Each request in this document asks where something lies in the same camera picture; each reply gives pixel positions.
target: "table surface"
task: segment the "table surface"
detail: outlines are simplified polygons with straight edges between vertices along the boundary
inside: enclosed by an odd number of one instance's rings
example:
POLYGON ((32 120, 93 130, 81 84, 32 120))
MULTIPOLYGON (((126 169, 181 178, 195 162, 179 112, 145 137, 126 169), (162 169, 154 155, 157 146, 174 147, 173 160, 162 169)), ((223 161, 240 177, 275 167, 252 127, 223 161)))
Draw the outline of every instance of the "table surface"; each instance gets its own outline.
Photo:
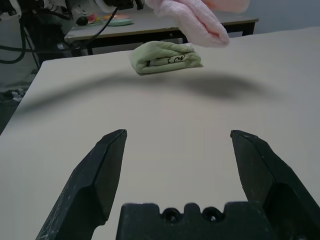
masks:
POLYGON ((230 131, 267 141, 320 204, 320 27, 195 46, 203 67, 139 76, 129 51, 46 61, 0 136, 0 232, 34 240, 76 165, 127 129, 105 226, 124 203, 244 201, 230 131))
MULTIPOLYGON (((177 30, 177 24, 170 17, 157 17, 150 9, 141 11, 129 11, 133 19, 132 25, 107 27, 98 38, 119 37, 144 33, 159 33, 177 30)), ((255 23, 259 19, 227 12, 214 12, 216 17, 224 25, 255 23)), ((95 35, 103 25, 74 26, 65 36, 66 41, 86 40, 95 35)))

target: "machine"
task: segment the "machine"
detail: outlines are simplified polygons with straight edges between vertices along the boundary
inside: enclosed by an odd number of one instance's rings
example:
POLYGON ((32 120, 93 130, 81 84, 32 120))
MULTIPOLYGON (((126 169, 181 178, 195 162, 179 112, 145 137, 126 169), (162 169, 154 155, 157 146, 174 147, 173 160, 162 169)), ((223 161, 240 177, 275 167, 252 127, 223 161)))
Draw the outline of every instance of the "machine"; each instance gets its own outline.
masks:
MULTIPOLYGON (((231 138, 247 202, 224 212, 189 203, 183 213, 128 203, 116 240, 319 240, 320 208, 294 171, 257 136, 233 130, 231 138)), ((36 240, 90 240, 108 221, 126 139, 126 130, 104 136, 78 164, 36 240)))
POLYGON ((100 11, 113 12, 103 28, 87 41, 90 43, 108 26, 118 10, 131 9, 134 3, 138 10, 143 9, 144 0, 0 0, 0 21, 19 20, 22 45, 21 48, 0 45, 0 50, 21 52, 14 60, 0 59, 0 64, 15 64, 24 58, 25 53, 36 53, 39 65, 46 60, 64 58, 63 52, 67 51, 73 51, 73 56, 81 56, 79 51, 85 49, 86 44, 66 43, 57 17, 72 21, 74 13, 89 16, 100 11))

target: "gray wall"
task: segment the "gray wall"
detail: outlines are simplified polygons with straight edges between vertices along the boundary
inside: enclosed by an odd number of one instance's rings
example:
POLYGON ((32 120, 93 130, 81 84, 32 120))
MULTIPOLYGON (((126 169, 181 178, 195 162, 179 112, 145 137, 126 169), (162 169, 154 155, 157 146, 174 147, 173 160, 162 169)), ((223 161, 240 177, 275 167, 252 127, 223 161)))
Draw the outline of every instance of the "gray wall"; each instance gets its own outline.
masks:
POLYGON ((320 26, 320 0, 251 0, 245 13, 258 17, 256 34, 320 26))

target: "floor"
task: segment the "floor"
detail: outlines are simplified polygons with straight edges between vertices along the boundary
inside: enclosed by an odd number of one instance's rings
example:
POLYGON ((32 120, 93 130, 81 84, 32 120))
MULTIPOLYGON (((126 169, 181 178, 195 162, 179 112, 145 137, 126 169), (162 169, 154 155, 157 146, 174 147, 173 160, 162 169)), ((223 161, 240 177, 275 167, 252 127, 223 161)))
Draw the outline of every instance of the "floor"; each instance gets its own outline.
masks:
POLYGON ((19 103, 16 101, 10 101, 6 104, 0 104, 0 135, 4 131, 12 115, 15 113, 19 103))
POLYGON ((19 102, 13 100, 10 92, 17 92, 17 89, 27 91, 35 77, 36 74, 30 73, 21 81, 0 86, 0 135, 19 106, 19 102))

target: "screw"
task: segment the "screw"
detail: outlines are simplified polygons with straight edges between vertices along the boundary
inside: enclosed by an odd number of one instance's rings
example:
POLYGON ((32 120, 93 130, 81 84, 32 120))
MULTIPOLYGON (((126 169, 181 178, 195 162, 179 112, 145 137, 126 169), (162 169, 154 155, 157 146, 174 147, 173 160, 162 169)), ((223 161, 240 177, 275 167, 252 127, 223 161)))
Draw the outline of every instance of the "screw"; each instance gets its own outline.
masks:
POLYGON ((166 222, 169 222, 171 224, 175 224, 181 220, 181 214, 175 208, 168 208, 164 210, 162 216, 164 217, 164 220, 166 222))
POLYGON ((202 215, 205 219, 212 223, 221 222, 224 218, 223 214, 213 206, 207 207, 205 210, 203 210, 202 215))

